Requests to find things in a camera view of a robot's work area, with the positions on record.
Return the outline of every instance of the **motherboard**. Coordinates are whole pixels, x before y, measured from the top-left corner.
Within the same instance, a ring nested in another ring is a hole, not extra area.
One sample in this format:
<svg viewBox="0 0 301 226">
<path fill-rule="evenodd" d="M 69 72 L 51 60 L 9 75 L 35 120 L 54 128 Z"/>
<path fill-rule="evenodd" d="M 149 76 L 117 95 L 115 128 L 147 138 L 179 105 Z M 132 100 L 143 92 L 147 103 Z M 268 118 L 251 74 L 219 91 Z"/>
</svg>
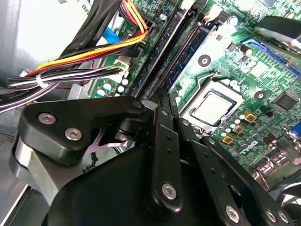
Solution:
<svg viewBox="0 0 301 226">
<path fill-rule="evenodd" d="M 154 100 L 165 88 L 196 134 L 219 139 L 254 178 L 284 168 L 274 186 L 299 171 L 301 1 L 133 2 L 150 34 L 137 58 L 108 58 L 126 62 L 129 75 L 99 79 L 92 97 Z M 119 37 L 134 32 L 124 22 Z"/>
</svg>

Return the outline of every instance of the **cable tie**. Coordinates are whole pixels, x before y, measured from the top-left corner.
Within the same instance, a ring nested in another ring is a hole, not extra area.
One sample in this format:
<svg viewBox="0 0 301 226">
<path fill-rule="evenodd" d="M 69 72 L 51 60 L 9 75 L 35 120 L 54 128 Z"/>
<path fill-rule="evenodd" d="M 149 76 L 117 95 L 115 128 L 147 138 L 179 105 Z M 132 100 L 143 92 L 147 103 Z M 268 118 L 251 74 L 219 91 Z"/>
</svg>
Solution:
<svg viewBox="0 0 301 226">
<path fill-rule="evenodd" d="M 41 88 L 46 88 L 48 86 L 48 83 L 43 83 L 43 80 L 42 80 L 40 74 L 38 74 L 36 76 L 36 80 L 37 80 L 38 85 L 41 86 Z"/>
</svg>

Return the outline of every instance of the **black cable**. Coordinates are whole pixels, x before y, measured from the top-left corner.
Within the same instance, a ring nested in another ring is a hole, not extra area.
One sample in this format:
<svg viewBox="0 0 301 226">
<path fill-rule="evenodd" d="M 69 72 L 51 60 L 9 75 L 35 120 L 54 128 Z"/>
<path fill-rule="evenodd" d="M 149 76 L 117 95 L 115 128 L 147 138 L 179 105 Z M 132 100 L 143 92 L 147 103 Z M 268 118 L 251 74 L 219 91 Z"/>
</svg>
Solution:
<svg viewBox="0 0 301 226">
<path fill-rule="evenodd" d="M 62 52 L 62 56 L 96 45 L 120 3 L 121 0 L 95 0 L 87 19 L 73 41 Z"/>
</svg>

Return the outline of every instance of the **yellow wire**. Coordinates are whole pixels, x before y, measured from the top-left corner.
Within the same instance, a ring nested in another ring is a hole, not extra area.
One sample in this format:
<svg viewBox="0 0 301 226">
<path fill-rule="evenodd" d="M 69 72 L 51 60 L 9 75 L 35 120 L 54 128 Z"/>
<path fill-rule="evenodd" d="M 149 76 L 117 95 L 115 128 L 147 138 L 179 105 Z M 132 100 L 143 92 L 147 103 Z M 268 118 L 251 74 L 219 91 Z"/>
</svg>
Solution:
<svg viewBox="0 0 301 226">
<path fill-rule="evenodd" d="M 124 1 L 124 3 L 126 5 L 127 9 L 130 11 L 132 16 L 134 17 L 135 21 L 138 23 L 141 33 L 144 33 L 144 27 L 143 27 L 141 21 L 139 20 L 137 14 L 134 12 L 133 8 L 131 7 L 130 3 L 128 3 L 127 1 Z"/>
<path fill-rule="evenodd" d="M 134 45 L 134 44 L 142 41 L 145 38 L 145 36 L 147 35 L 147 32 L 148 32 L 147 31 L 147 25 L 145 24 L 144 20 L 142 19 L 141 15 L 139 14 L 138 10 L 136 9 L 135 5 L 131 2 L 131 0 L 129 0 L 128 2 L 125 0 L 124 2 L 125 2 L 126 7 L 128 8 L 128 10 L 130 11 L 132 16 L 134 17 L 134 19 L 137 21 L 138 26 L 139 26 L 139 28 L 141 30 L 141 33 L 142 33 L 141 35 L 130 38 L 130 39 L 125 40 L 125 41 L 121 41 L 119 43 L 110 45 L 108 47 L 99 48 L 99 49 L 95 49 L 95 50 L 92 50 L 92 51 L 87 52 L 87 53 L 82 53 L 82 54 L 78 54 L 76 56 L 71 56 L 71 57 L 68 57 L 68 58 L 65 58 L 65 59 L 55 60 L 55 61 L 50 61 L 50 62 L 44 63 L 44 64 L 40 65 L 37 68 L 37 70 L 41 69 L 41 68 L 44 68 L 44 67 L 51 66 L 51 65 L 60 64 L 60 63 L 67 63 L 69 61 L 74 61 L 74 60 L 78 60 L 78 59 L 81 59 L 81 58 L 85 58 L 85 57 L 88 57 L 92 54 L 101 54 L 102 52 L 105 52 L 105 51 L 110 51 L 110 50 L 126 47 L 126 46 L 129 46 L 129 45 Z"/>
<path fill-rule="evenodd" d="M 145 38 L 146 34 L 147 34 L 147 31 L 145 33 L 139 35 L 138 37 L 133 38 L 133 40 L 131 40 L 131 41 L 129 41 L 130 40 L 129 39 L 125 42 L 117 43 L 115 45 L 107 46 L 107 47 L 104 47 L 104 48 L 101 48 L 101 49 L 92 50 L 92 51 L 87 52 L 87 53 L 78 54 L 76 56 L 71 56 L 71 57 L 68 57 L 68 58 L 65 58 L 65 59 L 61 59 L 61 60 L 50 61 L 50 62 L 47 62 L 47 63 L 44 63 L 44 64 L 40 65 L 37 68 L 37 70 L 41 69 L 41 68 L 44 68 L 44 67 L 54 65 L 54 64 L 60 64 L 60 63 L 65 63 L 65 62 L 69 62 L 69 61 L 73 61 L 73 60 L 78 60 L 78 59 L 87 57 L 87 56 L 92 55 L 92 54 L 102 53 L 104 51 L 114 50 L 114 49 L 117 49 L 117 48 L 122 48 L 122 47 L 126 47 L 126 46 L 129 46 L 129 45 L 134 45 L 135 43 L 138 43 L 138 42 L 142 41 Z"/>
<path fill-rule="evenodd" d="M 133 11 L 136 13 L 137 17 L 139 18 L 139 21 L 141 21 L 142 25 L 144 26 L 145 30 L 147 30 L 147 25 L 143 18 L 141 17 L 139 11 L 137 10 L 136 6 L 132 3 L 132 0 L 128 0 L 128 3 L 130 4 Z"/>
</svg>

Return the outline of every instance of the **wire bundle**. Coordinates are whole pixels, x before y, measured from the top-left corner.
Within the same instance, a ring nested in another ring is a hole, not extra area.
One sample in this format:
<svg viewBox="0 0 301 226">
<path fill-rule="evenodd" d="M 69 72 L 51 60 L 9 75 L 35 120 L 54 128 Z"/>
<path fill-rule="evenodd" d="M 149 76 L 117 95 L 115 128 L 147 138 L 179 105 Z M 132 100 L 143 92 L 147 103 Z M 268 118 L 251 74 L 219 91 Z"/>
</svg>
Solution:
<svg viewBox="0 0 301 226">
<path fill-rule="evenodd" d="M 127 40 L 95 46 L 120 7 L 125 12 L 126 20 L 129 18 L 140 31 Z M 118 74 L 123 70 L 121 65 L 98 69 L 78 67 L 87 61 L 111 55 L 124 55 L 129 46 L 142 41 L 147 33 L 147 25 L 131 0 L 95 0 L 86 21 L 58 59 L 42 64 L 26 77 L 7 79 L 7 87 L 19 91 L 0 96 L 0 113 L 32 102 L 57 88 L 62 82 L 88 81 Z"/>
</svg>

